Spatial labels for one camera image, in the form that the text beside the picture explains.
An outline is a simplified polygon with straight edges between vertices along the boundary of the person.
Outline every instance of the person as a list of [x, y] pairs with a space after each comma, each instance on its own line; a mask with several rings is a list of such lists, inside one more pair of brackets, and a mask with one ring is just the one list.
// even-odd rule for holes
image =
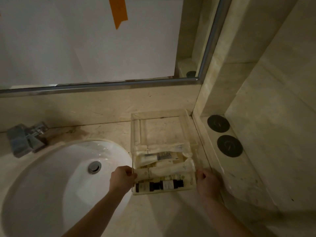
[[[111, 173], [108, 193], [62, 237], [100, 237], [124, 195], [131, 189], [137, 174], [129, 166]], [[207, 169], [197, 171], [197, 191], [207, 215], [220, 237], [254, 236], [222, 203], [218, 201], [220, 182]]]

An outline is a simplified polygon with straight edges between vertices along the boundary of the person's right arm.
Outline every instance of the person's right arm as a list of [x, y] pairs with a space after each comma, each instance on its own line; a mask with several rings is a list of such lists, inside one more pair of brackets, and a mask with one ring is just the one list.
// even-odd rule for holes
[[207, 215], [220, 237], [254, 237], [254, 235], [218, 201], [220, 182], [207, 169], [197, 172], [197, 191]]

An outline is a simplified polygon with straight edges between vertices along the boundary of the orange tape strip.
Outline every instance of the orange tape strip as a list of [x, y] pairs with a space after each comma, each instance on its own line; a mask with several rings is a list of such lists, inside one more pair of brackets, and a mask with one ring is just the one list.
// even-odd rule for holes
[[127, 21], [125, 0], [109, 0], [116, 30], [122, 21]]

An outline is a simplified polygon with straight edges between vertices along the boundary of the acrylic drawer organizer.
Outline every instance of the acrylic drawer organizer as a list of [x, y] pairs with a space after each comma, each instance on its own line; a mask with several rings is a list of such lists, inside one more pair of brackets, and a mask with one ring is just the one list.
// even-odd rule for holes
[[198, 143], [186, 110], [150, 111], [131, 116], [133, 195], [193, 189]]

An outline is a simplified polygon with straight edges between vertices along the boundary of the forearm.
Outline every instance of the forearm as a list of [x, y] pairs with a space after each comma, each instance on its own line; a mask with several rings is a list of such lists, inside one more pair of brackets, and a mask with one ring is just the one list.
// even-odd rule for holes
[[123, 197], [117, 191], [109, 192], [63, 237], [100, 237]]
[[211, 198], [202, 201], [220, 237], [254, 237], [223, 204]]

